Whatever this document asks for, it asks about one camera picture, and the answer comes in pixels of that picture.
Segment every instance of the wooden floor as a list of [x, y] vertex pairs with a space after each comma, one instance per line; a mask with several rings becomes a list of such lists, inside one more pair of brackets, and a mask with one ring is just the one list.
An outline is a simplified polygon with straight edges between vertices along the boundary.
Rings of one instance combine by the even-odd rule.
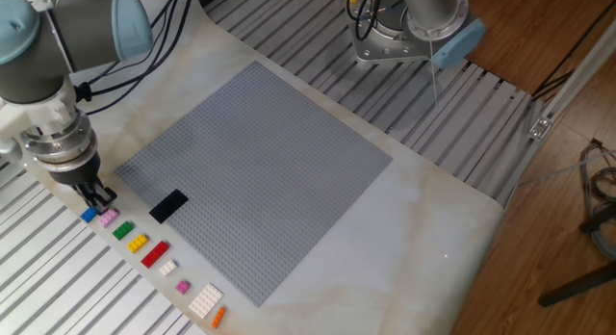
[[[469, 0], [487, 27], [470, 61], [533, 93], [614, 0]], [[616, 10], [606, 20], [612, 21]], [[588, 36], [592, 46], [607, 24]], [[572, 60], [573, 67], [589, 48]]]
[[[526, 171], [453, 335], [616, 334], [616, 281], [551, 308], [537, 304], [544, 292], [608, 263], [578, 231], [586, 219], [579, 170], [531, 181], [576, 164], [593, 138], [616, 149], [616, 55], [577, 96]], [[606, 167], [601, 159], [589, 171]], [[603, 227], [616, 243], [616, 225]]]

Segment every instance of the metal stand leg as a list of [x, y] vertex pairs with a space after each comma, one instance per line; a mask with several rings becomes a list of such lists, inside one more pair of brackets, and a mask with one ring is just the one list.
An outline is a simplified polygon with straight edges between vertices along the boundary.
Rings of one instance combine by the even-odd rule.
[[592, 271], [579, 277], [566, 285], [547, 292], [539, 297], [539, 305], [543, 307], [552, 306], [562, 300], [589, 291], [601, 286], [605, 282], [616, 279], [616, 262], [610, 263], [603, 268]]
[[605, 209], [597, 213], [589, 221], [579, 227], [582, 233], [590, 233], [593, 230], [599, 229], [599, 226], [610, 219], [616, 218], [616, 203], [609, 205]]

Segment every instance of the blue lego brick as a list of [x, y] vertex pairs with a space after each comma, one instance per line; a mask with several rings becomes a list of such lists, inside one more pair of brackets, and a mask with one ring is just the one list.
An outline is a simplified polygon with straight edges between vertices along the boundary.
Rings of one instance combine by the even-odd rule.
[[86, 223], [90, 223], [96, 217], [96, 210], [93, 208], [88, 208], [83, 214], [81, 214], [81, 219], [83, 219]]

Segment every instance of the blue plastic part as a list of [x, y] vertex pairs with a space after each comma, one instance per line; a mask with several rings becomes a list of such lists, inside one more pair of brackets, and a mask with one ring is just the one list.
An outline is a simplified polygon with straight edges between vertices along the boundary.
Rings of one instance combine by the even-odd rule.
[[477, 47], [485, 26], [480, 19], [473, 21], [453, 37], [445, 46], [432, 56], [432, 62], [438, 67], [450, 67], [460, 63], [466, 55]]
[[0, 0], [0, 65], [30, 47], [40, 30], [39, 13], [26, 0]]
[[94, 208], [88, 208], [83, 214], [81, 214], [81, 219], [83, 219], [86, 223], [90, 223], [96, 217], [96, 210]]
[[140, 0], [114, 0], [112, 26], [115, 52], [122, 61], [152, 49], [152, 29]]

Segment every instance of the yellow lego brick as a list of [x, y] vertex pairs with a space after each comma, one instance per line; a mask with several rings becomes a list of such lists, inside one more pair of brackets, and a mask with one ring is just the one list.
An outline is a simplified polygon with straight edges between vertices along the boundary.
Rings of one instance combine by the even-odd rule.
[[137, 238], [135, 238], [135, 240], [133, 240], [132, 243], [128, 244], [128, 249], [135, 253], [137, 252], [143, 245], [145, 245], [145, 243], [147, 243], [147, 238], [141, 234], [139, 235]]

